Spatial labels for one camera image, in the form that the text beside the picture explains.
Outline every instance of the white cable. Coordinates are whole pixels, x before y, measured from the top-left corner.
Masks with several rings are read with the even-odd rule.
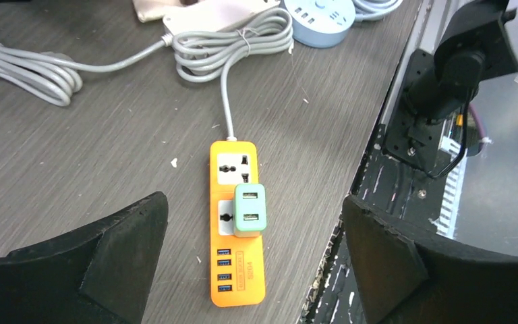
[[[237,140],[227,96],[227,74],[232,65],[249,55],[287,51],[293,44],[293,19],[279,7],[257,15],[234,32],[183,32],[173,38],[177,73],[189,82],[208,82],[221,77],[221,98],[227,122],[227,140]]]
[[[381,20],[398,9],[403,0],[353,0],[356,22]]]
[[[58,53],[34,53],[0,44],[0,78],[53,105],[65,107],[70,104],[73,93],[82,87],[78,71],[107,73],[121,70],[170,44],[171,37],[164,36],[138,54],[109,65],[81,64]]]

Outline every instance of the green usb charger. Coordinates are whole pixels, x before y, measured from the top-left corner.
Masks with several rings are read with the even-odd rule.
[[[255,238],[267,227],[267,203],[262,184],[238,184],[233,199],[233,233]]]

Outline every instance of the tabletop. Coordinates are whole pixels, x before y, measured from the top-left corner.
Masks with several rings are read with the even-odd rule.
[[[355,25],[333,49],[295,44],[231,69],[235,133],[258,147],[269,198],[263,303],[210,301],[208,156],[226,137],[219,81],[183,82],[171,49],[119,72],[83,73],[65,108],[0,80],[0,256],[162,191],[169,226],[145,323],[296,321],[418,5]],[[137,21],[131,0],[0,4],[0,43],[81,63],[112,63],[162,33],[160,22]]]

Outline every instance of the yellow power strip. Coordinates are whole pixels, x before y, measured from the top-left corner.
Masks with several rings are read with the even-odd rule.
[[[211,300],[219,307],[259,304],[265,297],[263,238],[238,238],[233,218],[228,220],[235,186],[259,183],[257,148],[251,142],[215,142],[209,168]]]

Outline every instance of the blue round power strip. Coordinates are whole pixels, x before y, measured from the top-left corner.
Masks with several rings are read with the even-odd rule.
[[[317,49],[340,44],[354,23],[352,0],[281,0],[293,17],[293,38]]]

